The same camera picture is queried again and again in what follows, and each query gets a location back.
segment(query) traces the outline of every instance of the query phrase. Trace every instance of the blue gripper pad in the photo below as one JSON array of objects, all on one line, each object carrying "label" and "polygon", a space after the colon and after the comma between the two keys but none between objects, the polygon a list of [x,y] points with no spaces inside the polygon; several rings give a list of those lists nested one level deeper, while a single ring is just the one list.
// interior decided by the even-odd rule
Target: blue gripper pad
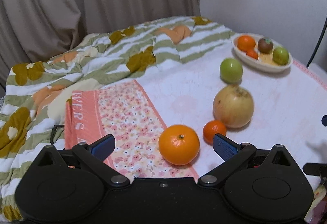
[{"label": "blue gripper pad", "polygon": [[115,150],[115,137],[113,135],[106,135],[90,145],[89,151],[92,155],[105,161],[107,157]]},{"label": "blue gripper pad", "polygon": [[237,144],[222,135],[215,135],[213,147],[214,151],[224,160],[229,160],[238,152]]}]

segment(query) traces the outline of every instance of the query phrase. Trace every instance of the white bowl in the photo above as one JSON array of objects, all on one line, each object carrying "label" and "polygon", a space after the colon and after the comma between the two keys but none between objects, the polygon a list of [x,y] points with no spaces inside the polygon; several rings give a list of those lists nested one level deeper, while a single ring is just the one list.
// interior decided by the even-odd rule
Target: white bowl
[{"label": "white bowl", "polygon": [[[243,36],[243,35],[248,35],[248,36],[251,36],[255,39],[256,41],[256,45],[255,45],[255,50],[258,52],[258,41],[263,38],[264,36],[261,36],[261,35],[256,35],[256,34],[250,34],[250,33],[243,33],[243,34],[236,34],[234,35],[231,40],[233,42],[233,49],[235,51],[235,54],[237,55],[237,57],[242,60],[244,63],[246,63],[247,65],[255,68],[255,69],[258,69],[262,72],[267,72],[267,73],[280,73],[280,72],[283,72],[285,71],[286,69],[290,68],[292,63],[293,63],[293,58],[291,56],[291,54],[289,53],[289,58],[288,58],[288,63],[286,65],[283,65],[283,66],[279,66],[279,65],[271,65],[271,64],[266,64],[266,63],[263,63],[261,62],[260,58],[258,60],[254,59],[254,58],[251,58],[249,56],[246,55],[245,52],[239,50],[237,48],[237,39],[240,37],[240,36]],[[274,41],[274,40],[271,40],[274,44],[274,48],[277,47],[277,46],[282,46],[281,44],[279,44],[278,42]]]}]

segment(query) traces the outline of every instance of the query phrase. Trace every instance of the pink floral towel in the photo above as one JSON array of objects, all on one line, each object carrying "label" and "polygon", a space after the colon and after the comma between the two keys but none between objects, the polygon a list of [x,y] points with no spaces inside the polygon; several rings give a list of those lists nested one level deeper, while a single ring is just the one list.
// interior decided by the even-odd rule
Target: pink floral towel
[{"label": "pink floral towel", "polygon": [[116,148],[105,163],[133,180],[134,177],[194,177],[192,166],[173,166],[160,155],[158,138],[166,128],[137,81],[107,89],[74,91],[66,104],[65,143],[92,142],[113,134]]}]

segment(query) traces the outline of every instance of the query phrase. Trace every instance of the white tablecloth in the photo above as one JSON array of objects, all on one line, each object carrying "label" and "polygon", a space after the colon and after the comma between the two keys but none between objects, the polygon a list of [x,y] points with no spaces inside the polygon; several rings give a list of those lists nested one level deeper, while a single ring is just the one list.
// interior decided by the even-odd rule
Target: white tablecloth
[{"label": "white tablecloth", "polygon": [[[198,133],[201,149],[193,167],[199,176],[223,162],[203,141],[202,129],[213,119],[214,97],[226,85],[219,76],[220,63],[232,56],[227,44],[194,62],[137,79],[167,126],[185,124]],[[321,124],[327,114],[327,87],[297,61],[282,74],[246,65],[243,70],[241,86],[253,96],[254,115],[244,129],[228,131],[227,136],[258,149],[283,144],[300,168],[307,162],[327,163],[327,127]],[[319,177],[307,178],[313,188],[318,186]]]}]

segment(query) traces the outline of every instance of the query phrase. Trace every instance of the striped blanket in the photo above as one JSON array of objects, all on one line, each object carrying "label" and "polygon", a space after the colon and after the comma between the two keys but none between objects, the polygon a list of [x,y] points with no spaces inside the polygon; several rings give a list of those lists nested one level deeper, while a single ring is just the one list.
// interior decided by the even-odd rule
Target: striped blanket
[{"label": "striped blanket", "polygon": [[[54,125],[65,120],[73,90],[95,90],[202,57],[234,33],[200,16],[170,17],[112,33],[91,34],[48,62],[15,65],[0,111],[0,221],[20,220],[15,189]],[[54,138],[64,148],[64,133]]]}]

